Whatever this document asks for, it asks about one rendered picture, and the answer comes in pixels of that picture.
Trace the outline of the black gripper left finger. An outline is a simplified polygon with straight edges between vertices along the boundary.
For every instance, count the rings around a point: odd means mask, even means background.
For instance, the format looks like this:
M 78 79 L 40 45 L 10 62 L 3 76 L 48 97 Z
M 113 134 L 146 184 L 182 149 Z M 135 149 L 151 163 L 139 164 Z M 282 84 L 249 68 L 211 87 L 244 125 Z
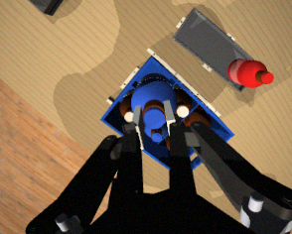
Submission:
M 116 135 L 103 139 L 60 196 L 27 225 L 26 234 L 81 234 L 110 184 L 100 234 L 136 234 L 136 192 L 144 192 L 142 113 L 142 106 L 135 106 L 133 122 L 122 125 L 123 140 Z

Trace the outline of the blue bottle with grey label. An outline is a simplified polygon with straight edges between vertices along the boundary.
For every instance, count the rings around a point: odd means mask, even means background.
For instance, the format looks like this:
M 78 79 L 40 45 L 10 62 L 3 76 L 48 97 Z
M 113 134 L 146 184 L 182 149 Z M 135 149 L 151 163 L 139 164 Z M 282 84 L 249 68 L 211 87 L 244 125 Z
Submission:
M 149 73 L 138 82 L 131 98 L 135 106 L 142 106 L 144 124 L 150 129 L 158 129 L 167 122 L 164 101 L 170 100 L 173 114 L 178 106 L 176 92 L 169 79 L 160 73 Z

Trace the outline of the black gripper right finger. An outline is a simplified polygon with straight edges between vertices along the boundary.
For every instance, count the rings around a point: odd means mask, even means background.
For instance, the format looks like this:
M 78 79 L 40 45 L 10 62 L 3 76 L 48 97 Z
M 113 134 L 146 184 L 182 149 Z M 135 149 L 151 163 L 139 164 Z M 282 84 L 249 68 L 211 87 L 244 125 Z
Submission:
M 292 189 L 263 175 L 204 122 L 176 122 L 180 118 L 170 100 L 164 107 L 170 138 L 169 234 L 204 234 L 187 146 L 193 147 L 244 226 L 256 234 L 290 234 Z

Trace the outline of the brown bottle with red cap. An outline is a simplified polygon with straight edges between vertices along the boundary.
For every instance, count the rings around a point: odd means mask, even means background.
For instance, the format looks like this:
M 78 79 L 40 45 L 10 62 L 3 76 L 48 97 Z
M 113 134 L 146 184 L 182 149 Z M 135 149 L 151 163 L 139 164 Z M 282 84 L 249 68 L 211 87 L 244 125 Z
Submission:
M 205 122 L 209 127 L 212 126 L 210 115 L 201 105 L 197 106 L 183 121 L 186 126 L 191 126 L 190 124 L 197 120 Z

